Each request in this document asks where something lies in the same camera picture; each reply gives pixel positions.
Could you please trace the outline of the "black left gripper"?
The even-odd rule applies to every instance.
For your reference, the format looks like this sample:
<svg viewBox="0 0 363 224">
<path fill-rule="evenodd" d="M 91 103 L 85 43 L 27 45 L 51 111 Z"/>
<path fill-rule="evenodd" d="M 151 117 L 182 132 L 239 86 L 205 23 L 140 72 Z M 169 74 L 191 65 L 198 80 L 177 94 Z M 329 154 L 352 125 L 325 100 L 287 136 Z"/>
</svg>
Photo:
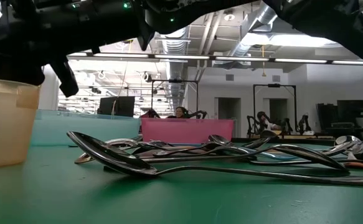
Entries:
<svg viewBox="0 0 363 224">
<path fill-rule="evenodd" d="M 50 63 L 53 71 L 60 80 L 60 90 L 66 97 L 78 93 L 78 84 L 68 60 L 54 60 Z M 41 85 L 45 75 L 40 65 L 26 58 L 0 54 L 0 80 Z"/>
</svg>

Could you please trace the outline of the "teal translucent plastic bin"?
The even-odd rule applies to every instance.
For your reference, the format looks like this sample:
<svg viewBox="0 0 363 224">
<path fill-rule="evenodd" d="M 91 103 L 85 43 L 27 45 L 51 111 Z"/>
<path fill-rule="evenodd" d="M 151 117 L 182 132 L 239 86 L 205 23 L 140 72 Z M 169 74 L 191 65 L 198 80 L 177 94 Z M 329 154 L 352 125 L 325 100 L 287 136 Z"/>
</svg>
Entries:
<svg viewBox="0 0 363 224">
<path fill-rule="evenodd" d="M 73 142 L 67 132 L 87 134 L 102 141 L 136 137 L 140 119 L 126 116 L 84 114 L 38 110 L 35 116 L 31 146 L 68 146 Z"/>
</svg>

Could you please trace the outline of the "black monitor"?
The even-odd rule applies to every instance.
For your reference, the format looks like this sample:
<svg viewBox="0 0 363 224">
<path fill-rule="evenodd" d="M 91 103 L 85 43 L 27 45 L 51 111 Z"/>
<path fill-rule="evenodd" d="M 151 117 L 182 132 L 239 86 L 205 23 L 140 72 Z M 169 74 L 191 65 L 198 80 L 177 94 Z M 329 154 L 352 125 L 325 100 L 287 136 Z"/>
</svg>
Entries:
<svg viewBox="0 0 363 224">
<path fill-rule="evenodd" d="M 100 99 L 98 114 L 114 116 L 134 116 L 134 96 L 112 96 Z"/>
</svg>

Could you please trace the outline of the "amber translucent plastic bin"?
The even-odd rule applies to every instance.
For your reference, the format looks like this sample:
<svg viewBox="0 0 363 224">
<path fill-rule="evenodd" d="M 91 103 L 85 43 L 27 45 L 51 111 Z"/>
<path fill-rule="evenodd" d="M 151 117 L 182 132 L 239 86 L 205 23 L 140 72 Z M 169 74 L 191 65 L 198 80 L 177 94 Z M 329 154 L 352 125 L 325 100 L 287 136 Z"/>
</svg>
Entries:
<svg viewBox="0 0 363 224">
<path fill-rule="evenodd" d="M 39 86 L 0 80 L 0 167 L 26 160 L 39 95 Z"/>
</svg>

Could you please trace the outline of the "large foreground steel spoon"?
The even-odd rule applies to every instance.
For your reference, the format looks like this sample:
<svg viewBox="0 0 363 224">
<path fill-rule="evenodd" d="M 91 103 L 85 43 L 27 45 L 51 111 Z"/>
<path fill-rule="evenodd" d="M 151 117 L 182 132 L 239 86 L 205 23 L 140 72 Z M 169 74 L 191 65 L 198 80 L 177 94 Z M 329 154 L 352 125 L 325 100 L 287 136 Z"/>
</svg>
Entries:
<svg viewBox="0 0 363 224">
<path fill-rule="evenodd" d="M 254 175 L 260 177 L 271 177 L 292 180 L 296 182 L 309 182 L 316 184 L 331 185 L 356 185 L 363 186 L 363 176 L 344 175 L 341 177 L 324 177 L 298 174 L 286 174 L 280 172 L 266 172 L 257 170 L 229 169 L 222 167 L 202 167 L 202 166 L 181 166 L 173 167 L 166 170 L 157 170 L 148 162 L 137 158 L 121 149 L 113 147 L 101 140 L 88 136 L 86 134 L 69 131 L 67 136 L 86 154 L 94 158 L 101 164 L 116 170 L 118 172 L 141 177 L 153 178 L 171 172 L 184 170 L 204 170 L 213 172 L 223 172 L 231 174 Z"/>
</svg>

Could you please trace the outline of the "person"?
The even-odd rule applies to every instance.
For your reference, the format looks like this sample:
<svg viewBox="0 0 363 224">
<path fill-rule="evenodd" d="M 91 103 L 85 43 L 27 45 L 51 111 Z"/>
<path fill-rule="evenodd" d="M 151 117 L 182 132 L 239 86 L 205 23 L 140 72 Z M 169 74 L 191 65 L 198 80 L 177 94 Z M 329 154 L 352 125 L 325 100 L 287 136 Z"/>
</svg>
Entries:
<svg viewBox="0 0 363 224">
<path fill-rule="evenodd" d="M 185 107 L 178 106 L 175 110 L 176 118 L 187 118 L 189 115 L 188 110 Z"/>
<path fill-rule="evenodd" d="M 260 129 L 270 130 L 270 131 L 281 131 L 282 127 L 278 124 L 272 123 L 269 117 L 266 115 L 264 111 L 259 111 L 257 113 L 257 118 L 259 119 Z"/>
</svg>

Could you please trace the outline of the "pink plastic bin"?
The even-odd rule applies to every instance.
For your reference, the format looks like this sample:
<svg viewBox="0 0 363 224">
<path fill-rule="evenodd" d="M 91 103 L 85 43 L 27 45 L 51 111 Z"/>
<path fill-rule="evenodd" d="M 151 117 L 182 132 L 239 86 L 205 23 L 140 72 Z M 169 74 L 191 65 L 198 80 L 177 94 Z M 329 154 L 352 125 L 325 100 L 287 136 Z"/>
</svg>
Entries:
<svg viewBox="0 0 363 224">
<path fill-rule="evenodd" d="M 168 143 L 200 144 L 210 135 L 219 135 L 231 140 L 231 119 L 176 119 L 141 118 L 144 141 L 159 140 Z"/>
</svg>

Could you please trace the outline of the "long ceiling light strip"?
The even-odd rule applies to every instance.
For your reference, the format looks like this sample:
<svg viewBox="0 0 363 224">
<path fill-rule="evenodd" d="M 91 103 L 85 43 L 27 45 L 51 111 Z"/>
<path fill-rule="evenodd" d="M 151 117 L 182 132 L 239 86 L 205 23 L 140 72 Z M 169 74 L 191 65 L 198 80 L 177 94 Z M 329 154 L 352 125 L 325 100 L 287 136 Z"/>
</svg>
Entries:
<svg viewBox="0 0 363 224">
<path fill-rule="evenodd" d="M 303 58 L 270 58 L 270 57 L 231 57 L 215 55 L 169 55 L 169 54 L 129 54 L 129 53 L 98 53 L 78 52 L 68 55 L 69 59 L 142 59 L 142 60 L 211 60 L 223 62 L 269 62 L 269 63 L 307 63 L 330 65 L 360 65 L 361 60 L 323 60 Z"/>
</svg>

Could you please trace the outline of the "green table mat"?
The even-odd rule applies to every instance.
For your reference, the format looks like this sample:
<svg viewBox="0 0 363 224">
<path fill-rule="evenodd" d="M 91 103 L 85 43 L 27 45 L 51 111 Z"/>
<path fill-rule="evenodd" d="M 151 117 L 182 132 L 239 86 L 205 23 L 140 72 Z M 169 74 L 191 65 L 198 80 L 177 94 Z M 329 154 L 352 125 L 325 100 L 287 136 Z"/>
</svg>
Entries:
<svg viewBox="0 0 363 224">
<path fill-rule="evenodd" d="M 80 154 L 32 147 L 0 167 L 0 224 L 363 224 L 363 187 L 198 170 L 141 180 L 78 166 Z"/>
</svg>

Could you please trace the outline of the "wooden workbench grey legs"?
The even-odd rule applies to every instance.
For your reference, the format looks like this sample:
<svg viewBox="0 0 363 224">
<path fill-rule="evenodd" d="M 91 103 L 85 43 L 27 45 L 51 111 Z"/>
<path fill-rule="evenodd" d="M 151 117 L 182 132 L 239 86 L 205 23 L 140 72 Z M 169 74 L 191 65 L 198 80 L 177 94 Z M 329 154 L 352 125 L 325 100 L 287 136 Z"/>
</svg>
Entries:
<svg viewBox="0 0 363 224">
<path fill-rule="evenodd" d="M 299 134 L 292 134 L 292 135 L 281 135 L 281 131 L 273 131 L 275 134 L 278 135 L 281 139 L 335 139 L 333 136 L 324 136 L 324 135 L 299 135 Z M 247 138 L 258 139 L 260 135 L 257 133 L 247 133 Z"/>
</svg>

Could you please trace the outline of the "black monitor bank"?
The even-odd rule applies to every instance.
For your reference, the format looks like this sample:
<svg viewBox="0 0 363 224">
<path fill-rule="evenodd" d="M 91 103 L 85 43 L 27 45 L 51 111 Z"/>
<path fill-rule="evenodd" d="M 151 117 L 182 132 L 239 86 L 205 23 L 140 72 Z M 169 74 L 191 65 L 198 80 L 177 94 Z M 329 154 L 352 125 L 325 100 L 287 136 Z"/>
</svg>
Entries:
<svg viewBox="0 0 363 224">
<path fill-rule="evenodd" d="M 357 122 L 363 118 L 363 100 L 337 100 L 337 105 L 318 103 L 316 109 L 323 133 L 333 136 L 363 133 L 363 126 Z"/>
</svg>

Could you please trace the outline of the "silver ventilation duct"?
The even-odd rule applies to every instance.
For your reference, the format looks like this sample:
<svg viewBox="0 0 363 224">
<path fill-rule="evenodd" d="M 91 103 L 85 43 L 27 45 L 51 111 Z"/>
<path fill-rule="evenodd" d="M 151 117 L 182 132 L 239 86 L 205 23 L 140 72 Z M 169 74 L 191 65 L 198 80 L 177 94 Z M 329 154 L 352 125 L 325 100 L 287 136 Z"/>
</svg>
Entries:
<svg viewBox="0 0 363 224">
<path fill-rule="evenodd" d="M 161 42 L 161 54 L 185 55 L 187 53 L 187 28 L 179 29 L 171 34 L 161 34 L 156 41 Z M 186 80 L 184 64 L 181 59 L 165 59 L 166 78 L 168 80 Z M 166 96 L 170 106 L 176 109 L 184 101 L 185 83 L 166 83 Z"/>
<path fill-rule="evenodd" d="M 278 16 L 276 12 L 263 1 L 260 7 L 247 14 L 240 26 L 240 38 L 235 47 L 228 53 L 231 57 L 244 57 L 254 45 L 265 45 L 273 22 Z"/>
</svg>

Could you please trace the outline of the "black gantry frame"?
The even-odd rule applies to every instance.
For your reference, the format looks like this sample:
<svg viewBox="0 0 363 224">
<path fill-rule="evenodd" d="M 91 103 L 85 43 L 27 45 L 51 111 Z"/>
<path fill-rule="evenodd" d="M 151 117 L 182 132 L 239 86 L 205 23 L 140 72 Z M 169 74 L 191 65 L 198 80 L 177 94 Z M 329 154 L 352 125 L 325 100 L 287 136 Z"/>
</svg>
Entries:
<svg viewBox="0 0 363 224">
<path fill-rule="evenodd" d="M 297 117 L 297 90 L 296 90 L 296 85 L 282 85 L 279 83 L 269 83 L 269 84 L 253 84 L 253 112 L 256 114 L 256 87 L 258 86 L 263 86 L 263 87 L 267 87 L 267 88 L 285 88 L 286 90 L 289 90 L 288 88 L 292 88 L 293 89 L 293 93 L 290 93 L 293 96 L 293 115 L 294 115 L 294 122 L 295 122 L 295 131 L 297 131 L 298 128 L 298 117 Z"/>
<path fill-rule="evenodd" d="M 156 93 L 157 88 L 163 89 L 165 91 L 166 102 L 174 109 L 174 114 L 167 116 L 167 118 L 176 118 L 175 110 L 179 106 L 179 103 L 183 101 L 184 98 L 179 96 L 181 90 L 184 91 L 190 83 L 196 84 L 196 99 L 198 100 L 199 85 L 197 81 L 183 80 L 181 78 L 171 78 L 169 80 L 152 80 L 151 81 L 151 108 L 153 108 L 153 96 Z"/>
</svg>

